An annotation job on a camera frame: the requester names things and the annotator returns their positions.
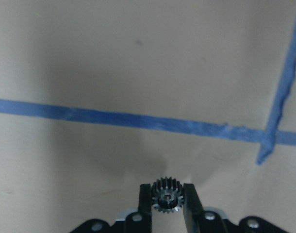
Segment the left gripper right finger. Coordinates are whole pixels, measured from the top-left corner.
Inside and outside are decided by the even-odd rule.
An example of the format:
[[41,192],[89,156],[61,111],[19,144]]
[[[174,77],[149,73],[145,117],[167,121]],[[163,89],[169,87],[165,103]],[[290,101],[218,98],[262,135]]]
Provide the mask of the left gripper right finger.
[[185,183],[183,217],[188,233],[200,233],[199,221],[202,217],[203,206],[198,197],[196,188],[191,183]]

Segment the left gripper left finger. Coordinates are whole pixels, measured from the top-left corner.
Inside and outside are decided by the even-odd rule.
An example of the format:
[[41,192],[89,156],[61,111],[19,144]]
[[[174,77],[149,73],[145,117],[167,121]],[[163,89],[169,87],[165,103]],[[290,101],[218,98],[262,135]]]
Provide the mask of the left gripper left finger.
[[139,189],[138,212],[142,217],[142,220],[140,221],[140,226],[143,233],[152,232],[151,203],[151,185],[141,184]]

